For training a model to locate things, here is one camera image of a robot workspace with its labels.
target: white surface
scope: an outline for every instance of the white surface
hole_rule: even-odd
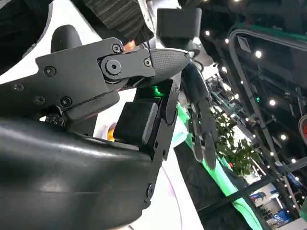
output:
[[[35,58],[50,53],[52,34],[62,25],[73,25],[84,45],[101,40],[68,0],[54,0],[52,15],[49,15],[49,19],[51,19],[50,24],[38,44],[19,63],[0,77],[0,84],[35,74],[38,71]],[[94,136],[102,137],[103,130],[118,120],[124,103],[133,100],[135,90],[119,94],[121,98],[119,103],[98,115]],[[167,161],[163,162],[160,169],[151,206],[144,210],[141,218],[132,225],[135,230],[203,229],[173,149],[170,150]]]

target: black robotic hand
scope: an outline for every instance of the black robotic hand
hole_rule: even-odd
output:
[[[115,38],[78,46],[73,34],[70,26],[56,30],[61,43],[36,59],[38,73],[0,85],[0,229],[111,229],[150,205],[177,117],[179,88],[170,78],[189,56],[123,53]],[[71,132],[132,87],[115,142]],[[38,121],[43,115],[48,122]]]

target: ceiling light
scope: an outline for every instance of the ceiling light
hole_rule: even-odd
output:
[[[275,106],[275,105],[276,105],[276,101],[273,100],[273,99],[271,99],[271,100],[269,101],[269,104],[270,104],[270,106]]]
[[[226,83],[223,83],[223,87],[224,87],[225,91],[231,91],[231,87],[229,85],[227,85]]]
[[[281,135],[280,135],[280,139],[281,139],[281,140],[287,140],[287,136],[286,136],[285,134],[281,134]]]
[[[257,50],[257,51],[255,52],[255,56],[256,56],[257,58],[261,58],[261,57],[262,57],[262,52],[261,52],[260,50]]]
[[[226,69],[226,67],[222,67],[222,71],[224,72],[224,73],[227,73],[227,69]]]

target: striped fabric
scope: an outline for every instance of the striped fabric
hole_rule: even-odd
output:
[[[144,21],[137,0],[82,0],[108,28],[122,33],[136,45],[153,36]]]

